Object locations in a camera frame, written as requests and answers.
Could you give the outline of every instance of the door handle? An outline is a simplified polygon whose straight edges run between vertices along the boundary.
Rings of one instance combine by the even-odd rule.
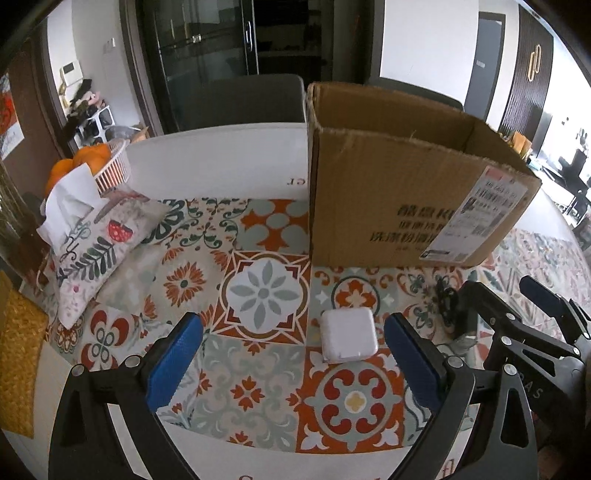
[[[246,22],[246,30],[244,31],[244,37],[246,46],[248,47],[248,51],[252,51],[253,44],[252,44],[252,23],[250,20]]]

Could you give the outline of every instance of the woven yellow mat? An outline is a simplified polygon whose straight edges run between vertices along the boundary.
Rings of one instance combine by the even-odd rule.
[[[29,438],[46,326],[47,315],[0,271],[0,428]]]

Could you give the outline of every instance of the decorative tile pattern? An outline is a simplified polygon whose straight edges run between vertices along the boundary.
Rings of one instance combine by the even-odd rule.
[[[361,453],[401,446],[403,378],[386,348],[363,362],[329,365],[306,349],[304,381],[290,397],[300,453]]]
[[[113,368],[143,355],[186,311],[200,312],[199,352],[158,415],[240,445],[300,453],[350,453],[413,444],[428,419],[385,346],[384,320],[403,312],[445,355],[453,326],[435,301],[439,278],[481,281],[527,325],[557,338],[548,317],[519,292],[530,274],[591,310],[591,274],[576,244],[513,230],[477,268],[312,268],[307,205],[290,200],[166,200],[172,210],[146,243],[165,255],[139,316],[92,303],[72,330],[50,321],[46,338],[71,363]],[[35,298],[55,318],[51,292]],[[323,310],[367,306],[379,352],[328,365]],[[484,322],[465,361],[482,366],[492,339]],[[466,413],[463,429],[473,424]]]
[[[159,411],[160,418],[229,442],[295,451],[297,416],[285,399],[301,385],[306,351],[298,345],[257,344],[252,349],[247,340],[208,335],[199,376],[189,388],[179,387],[177,394],[186,397],[174,398]]]
[[[238,250],[308,253],[308,202],[251,200],[240,228]]]
[[[220,287],[212,332],[303,345],[309,285],[306,255],[235,251]]]

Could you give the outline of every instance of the glass cabinet door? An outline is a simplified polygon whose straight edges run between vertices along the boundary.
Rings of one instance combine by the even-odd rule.
[[[191,124],[191,94],[214,80],[257,74],[252,0],[143,0],[154,97],[165,133]]]

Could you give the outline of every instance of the wire basket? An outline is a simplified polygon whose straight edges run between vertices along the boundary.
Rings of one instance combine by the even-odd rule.
[[[123,140],[121,138],[115,138],[107,143],[111,149],[111,159],[95,175],[96,186],[101,195],[107,190],[129,180],[131,168],[129,168],[129,159],[125,151],[129,143],[129,140]]]

